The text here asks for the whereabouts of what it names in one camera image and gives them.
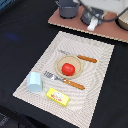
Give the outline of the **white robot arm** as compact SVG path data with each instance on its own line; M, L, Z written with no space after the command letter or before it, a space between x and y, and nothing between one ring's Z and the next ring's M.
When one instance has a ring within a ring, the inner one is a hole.
M128 0L73 0L85 6L120 14L128 9Z

